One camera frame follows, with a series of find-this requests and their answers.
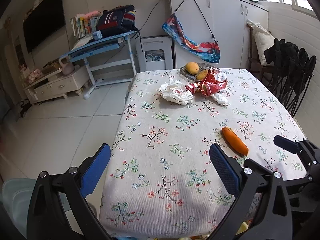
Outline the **orange peel near napkin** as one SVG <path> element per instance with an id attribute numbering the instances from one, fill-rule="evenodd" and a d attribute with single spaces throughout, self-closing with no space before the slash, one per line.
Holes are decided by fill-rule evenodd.
<path id="1" fill-rule="evenodd" d="M 229 143 L 231 148 L 240 155 L 247 156 L 249 153 L 248 147 L 245 143 L 233 132 L 229 127 L 223 127 L 221 129 L 222 136 Z"/>

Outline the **floral tablecloth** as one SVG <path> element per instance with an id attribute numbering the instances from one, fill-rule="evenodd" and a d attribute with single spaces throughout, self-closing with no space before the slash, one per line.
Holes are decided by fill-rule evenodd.
<path id="1" fill-rule="evenodd" d="M 238 163 L 243 156 L 221 135 L 231 128 L 249 149 L 248 157 L 284 179 L 305 175 L 300 159 L 277 147 L 281 135 L 304 135 L 282 104 L 244 69 L 224 69 L 229 104 L 195 94 L 182 106 L 162 98 L 161 85 L 189 80 L 175 70 L 138 73 L 119 123 L 100 209 L 100 223 L 112 236 L 196 236 L 213 231 L 234 197 L 209 158 L 218 144 Z"/>

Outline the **black folding chairs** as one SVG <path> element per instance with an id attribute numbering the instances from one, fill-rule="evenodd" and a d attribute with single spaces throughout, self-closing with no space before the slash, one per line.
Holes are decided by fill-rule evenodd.
<path id="1" fill-rule="evenodd" d="M 310 84 L 317 57 L 309 56 L 304 48 L 294 43 L 277 38 L 264 54 L 266 62 L 274 64 L 270 92 L 294 117 Z"/>

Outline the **teal sofa seat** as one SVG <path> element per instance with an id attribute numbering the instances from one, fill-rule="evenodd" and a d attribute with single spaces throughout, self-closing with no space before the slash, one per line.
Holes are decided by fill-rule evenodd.
<path id="1" fill-rule="evenodd" d="M 1 188 L 1 239 L 27 239 L 28 211 L 35 179 L 16 178 L 6 180 Z M 40 230 L 31 231 L 32 239 L 82 239 L 69 224 L 56 228 L 44 224 Z"/>

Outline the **red white snack wrapper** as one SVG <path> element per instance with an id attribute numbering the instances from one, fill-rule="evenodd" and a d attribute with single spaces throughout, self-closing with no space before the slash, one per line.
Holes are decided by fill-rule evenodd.
<path id="1" fill-rule="evenodd" d="M 208 97 L 224 90 L 226 86 L 227 76 L 225 73 L 220 70 L 209 69 L 207 75 L 200 82 L 191 83 L 186 85 L 185 88 L 192 94 L 201 93 Z"/>

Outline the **wooden chair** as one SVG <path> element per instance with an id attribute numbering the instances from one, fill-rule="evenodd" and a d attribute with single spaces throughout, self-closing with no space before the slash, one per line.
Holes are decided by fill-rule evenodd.
<path id="1" fill-rule="evenodd" d="M 259 55 L 255 56 L 254 51 L 254 35 L 253 35 L 253 28 L 247 24 L 247 27 L 249 29 L 249 57 L 248 57 L 248 71 L 251 74 L 258 74 L 258 79 L 260 82 L 263 82 L 263 79 L 265 79 L 268 82 L 271 82 L 271 78 L 265 77 L 265 74 L 274 74 L 274 67 L 273 66 L 263 66 L 260 63 Z"/>

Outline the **white tv cabinet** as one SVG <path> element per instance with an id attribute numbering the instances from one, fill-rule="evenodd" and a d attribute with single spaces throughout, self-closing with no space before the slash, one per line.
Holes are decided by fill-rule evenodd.
<path id="1" fill-rule="evenodd" d="M 24 92 L 30 103 L 35 104 L 59 97 L 67 98 L 70 92 L 80 95 L 83 87 L 88 85 L 89 75 L 86 67 L 76 66 L 78 68 L 69 75 L 61 75 L 53 80 L 52 77 L 62 73 L 60 69 L 25 87 Z"/>

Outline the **white plastic bag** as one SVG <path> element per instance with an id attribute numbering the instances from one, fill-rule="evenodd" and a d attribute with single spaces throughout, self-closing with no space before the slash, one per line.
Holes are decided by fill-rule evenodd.
<path id="1" fill-rule="evenodd" d="M 177 80 L 169 79 L 160 86 L 162 98 L 168 102 L 173 102 L 179 105 L 188 105 L 193 103 L 194 96 L 188 91 L 183 83 Z"/>

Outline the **pink kettlebell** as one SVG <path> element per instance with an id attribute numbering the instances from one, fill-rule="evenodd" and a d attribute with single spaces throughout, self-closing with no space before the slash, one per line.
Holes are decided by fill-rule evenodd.
<path id="1" fill-rule="evenodd" d="M 69 75 L 74 71 L 74 66 L 69 60 L 69 56 L 59 58 L 59 64 L 62 67 L 63 75 Z"/>

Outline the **dark fruit plate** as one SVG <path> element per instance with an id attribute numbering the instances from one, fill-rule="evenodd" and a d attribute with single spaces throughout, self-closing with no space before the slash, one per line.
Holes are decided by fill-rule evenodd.
<path id="1" fill-rule="evenodd" d="M 209 69 L 212 71 L 212 73 L 221 72 L 221 69 L 210 64 L 189 62 L 180 68 L 180 73 L 191 81 L 201 81 L 205 75 L 208 74 Z"/>

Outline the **yellow orange fruit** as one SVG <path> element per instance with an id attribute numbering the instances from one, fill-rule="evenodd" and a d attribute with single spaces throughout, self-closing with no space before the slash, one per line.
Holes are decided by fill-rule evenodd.
<path id="1" fill-rule="evenodd" d="M 197 75 L 199 73 L 199 65 L 196 62 L 188 62 L 185 65 L 185 70 L 190 75 Z"/>

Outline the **row of books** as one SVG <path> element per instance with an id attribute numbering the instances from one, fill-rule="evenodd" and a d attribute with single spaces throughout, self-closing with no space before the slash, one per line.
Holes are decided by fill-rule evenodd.
<path id="1" fill-rule="evenodd" d="M 92 32 L 95 32 L 97 21 L 101 16 L 100 11 L 92 11 L 86 14 L 76 14 L 70 19 L 73 35 L 76 39 L 81 39 Z"/>

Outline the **dark school backpack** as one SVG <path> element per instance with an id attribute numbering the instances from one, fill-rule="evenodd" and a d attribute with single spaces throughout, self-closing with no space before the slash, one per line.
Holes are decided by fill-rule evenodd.
<path id="1" fill-rule="evenodd" d="M 96 24 L 96 31 L 100 31 L 103 38 L 137 31 L 135 7 L 130 4 L 104 10 Z"/>

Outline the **white cupboard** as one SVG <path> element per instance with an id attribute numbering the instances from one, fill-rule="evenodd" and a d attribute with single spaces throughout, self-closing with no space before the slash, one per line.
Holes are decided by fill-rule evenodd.
<path id="1" fill-rule="evenodd" d="M 268 28 L 268 11 L 249 0 L 169 0 L 171 11 L 191 40 L 217 41 L 219 68 L 247 68 L 250 34 L 247 21 Z"/>

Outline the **black wall television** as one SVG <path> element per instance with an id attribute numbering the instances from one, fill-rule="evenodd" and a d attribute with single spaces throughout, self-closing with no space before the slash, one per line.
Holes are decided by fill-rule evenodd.
<path id="1" fill-rule="evenodd" d="M 43 0 L 23 22 L 27 52 L 32 52 L 65 24 L 62 0 Z"/>

